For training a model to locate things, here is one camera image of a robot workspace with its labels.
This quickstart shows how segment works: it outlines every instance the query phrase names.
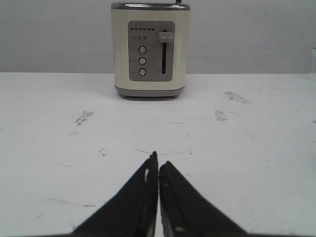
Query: toaster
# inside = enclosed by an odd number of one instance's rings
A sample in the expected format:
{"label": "toaster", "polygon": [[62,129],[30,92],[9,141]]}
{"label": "toaster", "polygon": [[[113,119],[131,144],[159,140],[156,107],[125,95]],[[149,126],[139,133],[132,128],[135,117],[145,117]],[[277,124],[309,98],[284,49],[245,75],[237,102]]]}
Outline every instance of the toaster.
{"label": "toaster", "polygon": [[115,88],[122,97],[178,97],[185,87],[190,6],[111,5]]}

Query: toaster top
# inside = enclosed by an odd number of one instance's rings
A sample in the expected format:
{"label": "toaster top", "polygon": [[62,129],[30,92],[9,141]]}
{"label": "toaster top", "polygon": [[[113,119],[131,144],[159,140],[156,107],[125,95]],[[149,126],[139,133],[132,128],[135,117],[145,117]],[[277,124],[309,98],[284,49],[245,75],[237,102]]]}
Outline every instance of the toaster top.
{"label": "toaster top", "polygon": [[128,3],[114,2],[111,9],[146,11],[189,11],[190,5],[183,3]]}

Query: silver control panel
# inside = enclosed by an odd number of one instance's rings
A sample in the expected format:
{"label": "silver control panel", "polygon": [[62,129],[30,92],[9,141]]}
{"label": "silver control panel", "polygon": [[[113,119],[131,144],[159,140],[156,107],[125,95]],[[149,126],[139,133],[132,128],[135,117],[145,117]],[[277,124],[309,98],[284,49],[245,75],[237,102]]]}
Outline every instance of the silver control panel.
{"label": "silver control panel", "polygon": [[128,23],[129,78],[132,81],[172,79],[174,33],[172,21]]}

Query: toaster lever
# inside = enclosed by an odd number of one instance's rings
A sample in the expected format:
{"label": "toaster lever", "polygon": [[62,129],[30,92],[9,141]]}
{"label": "toaster lever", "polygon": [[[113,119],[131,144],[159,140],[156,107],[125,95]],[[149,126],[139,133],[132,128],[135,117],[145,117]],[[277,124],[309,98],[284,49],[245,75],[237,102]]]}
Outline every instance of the toaster lever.
{"label": "toaster lever", "polygon": [[174,41],[174,34],[172,32],[158,33],[158,40],[161,43],[172,43]]}

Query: round button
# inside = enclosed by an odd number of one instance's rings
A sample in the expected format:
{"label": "round button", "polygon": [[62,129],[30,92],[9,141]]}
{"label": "round button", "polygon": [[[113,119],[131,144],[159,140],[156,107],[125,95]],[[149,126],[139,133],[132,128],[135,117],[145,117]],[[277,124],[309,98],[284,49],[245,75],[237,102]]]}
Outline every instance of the round button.
{"label": "round button", "polygon": [[143,75],[145,75],[145,74],[146,74],[146,70],[145,70],[144,68],[141,68],[141,69],[139,70],[139,75],[143,76]]}
{"label": "round button", "polygon": [[146,53],[146,47],[145,47],[145,46],[140,46],[139,49],[138,49],[138,51],[139,51],[140,53]]}
{"label": "round button", "polygon": [[145,34],[140,34],[140,35],[138,36],[138,40],[139,40],[140,42],[145,42],[146,39],[147,39],[147,36],[146,36]]}
{"label": "round button", "polygon": [[146,63],[146,58],[140,58],[138,61],[140,65],[144,65]]}

